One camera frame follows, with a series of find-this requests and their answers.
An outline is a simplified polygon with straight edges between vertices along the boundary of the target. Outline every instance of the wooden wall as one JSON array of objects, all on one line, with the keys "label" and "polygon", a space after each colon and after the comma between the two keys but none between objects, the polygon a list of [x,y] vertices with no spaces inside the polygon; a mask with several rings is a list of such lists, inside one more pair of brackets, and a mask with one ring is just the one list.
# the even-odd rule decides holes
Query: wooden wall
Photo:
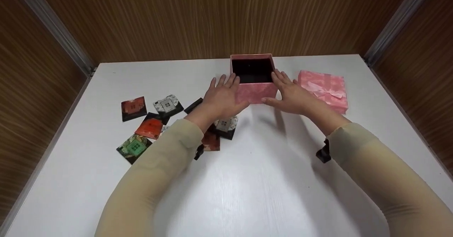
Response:
[{"label": "wooden wall", "polygon": [[22,0],[0,0],[0,224],[86,77]]},{"label": "wooden wall", "polygon": [[426,0],[374,69],[453,174],[453,0]]},{"label": "wooden wall", "polygon": [[95,64],[364,54],[402,0],[47,0]]}]

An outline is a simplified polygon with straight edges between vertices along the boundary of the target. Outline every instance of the finger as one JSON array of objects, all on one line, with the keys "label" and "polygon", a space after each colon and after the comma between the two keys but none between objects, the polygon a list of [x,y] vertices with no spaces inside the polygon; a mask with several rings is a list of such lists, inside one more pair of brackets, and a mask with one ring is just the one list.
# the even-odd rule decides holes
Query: finger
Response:
[{"label": "finger", "polygon": [[234,115],[238,115],[239,113],[241,113],[241,111],[243,111],[245,108],[247,108],[248,106],[250,105],[249,102],[247,101],[244,101],[242,103],[239,103],[235,106],[235,113]]},{"label": "finger", "polygon": [[282,71],[281,74],[283,76],[282,82],[285,84],[291,84],[291,79],[288,77],[288,75],[284,71]]},{"label": "finger", "polygon": [[278,69],[276,69],[274,72],[275,72],[275,74],[277,75],[278,79],[279,79],[281,82],[283,82],[283,80],[284,80],[285,78],[283,77],[283,75],[281,74],[281,72],[280,72]]},{"label": "finger", "polygon": [[226,78],[227,78],[227,76],[225,74],[222,74],[222,76],[220,76],[219,83],[217,83],[217,87],[223,86]]},{"label": "finger", "polygon": [[216,87],[216,80],[217,80],[217,79],[216,79],[215,77],[212,78],[211,84],[209,84],[209,88],[214,88],[214,87]]},{"label": "finger", "polygon": [[261,99],[261,101],[265,104],[265,105],[269,105],[269,106],[272,106],[274,108],[279,108],[280,106],[280,103],[281,103],[281,100],[277,100],[275,98],[270,98],[270,97],[264,97]]},{"label": "finger", "polygon": [[275,86],[281,91],[283,88],[283,82],[280,81],[280,79],[277,77],[277,74],[273,71],[270,74],[270,77],[272,78],[272,81],[274,82]]},{"label": "finger", "polygon": [[230,88],[232,85],[233,85],[233,81],[234,81],[234,78],[236,77],[236,74],[235,73],[232,73],[230,75],[230,77],[228,78],[228,80],[226,81],[225,83],[225,87],[228,87]]},{"label": "finger", "polygon": [[236,90],[239,88],[240,83],[241,81],[239,79],[239,76],[236,76],[236,78],[234,78],[233,86],[231,86],[234,92],[236,92]]}]

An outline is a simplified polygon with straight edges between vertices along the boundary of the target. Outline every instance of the left hand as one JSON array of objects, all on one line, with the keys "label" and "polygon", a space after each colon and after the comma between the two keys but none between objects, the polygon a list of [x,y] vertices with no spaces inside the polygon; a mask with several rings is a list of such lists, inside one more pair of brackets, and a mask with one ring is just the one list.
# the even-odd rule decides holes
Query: left hand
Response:
[{"label": "left hand", "polygon": [[202,132],[205,132],[214,121],[233,117],[250,105],[249,102],[236,103],[239,77],[231,74],[225,82],[226,78],[227,76],[223,74],[216,85],[217,79],[214,77],[203,102],[185,117],[199,126]]},{"label": "left hand", "polygon": [[239,87],[239,76],[231,74],[225,82],[226,75],[223,74],[216,86],[216,78],[211,81],[209,89],[204,95],[203,103],[217,113],[216,119],[228,119],[239,114],[250,105],[249,102],[236,103],[236,91]]}]

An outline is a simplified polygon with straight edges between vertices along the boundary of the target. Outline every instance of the table surface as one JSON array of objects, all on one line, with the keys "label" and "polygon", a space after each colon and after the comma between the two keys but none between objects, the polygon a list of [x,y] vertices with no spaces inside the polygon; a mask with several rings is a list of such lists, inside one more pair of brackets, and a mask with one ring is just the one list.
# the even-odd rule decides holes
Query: table surface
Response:
[{"label": "table surface", "polygon": [[[344,76],[346,117],[378,136],[453,209],[452,181],[359,55],[274,60],[292,78],[301,69]],[[155,112],[152,102],[175,94],[187,107],[213,76],[228,73],[228,59],[101,64],[7,236],[93,236],[130,167],[115,149],[143,120],[123,123],[120,102],[145,96]],[[375,204],[334,161],[315,157],[323,140],[305,117],[251,105],[234,139],[193,161],[149,223],[157,236],[387,236]]]}]

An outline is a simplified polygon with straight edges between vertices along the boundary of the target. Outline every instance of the beige sleeve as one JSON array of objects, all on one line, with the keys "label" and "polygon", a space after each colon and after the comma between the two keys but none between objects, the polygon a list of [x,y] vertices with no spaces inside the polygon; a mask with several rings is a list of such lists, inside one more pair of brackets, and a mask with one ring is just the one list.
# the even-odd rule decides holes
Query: beige sleeve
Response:
[{"label": "beige sleeve", "polygon": [[203,133],[177,120],[131,166],[102,211],[96,237],[152,235],[154,209],[172,179],[194,159]]},{"label": "beige sleeve", "polygon": [[401,158],[356,123],[327,139],[330,155],[376,203],[392,237],[453,236],[453,214]]}]

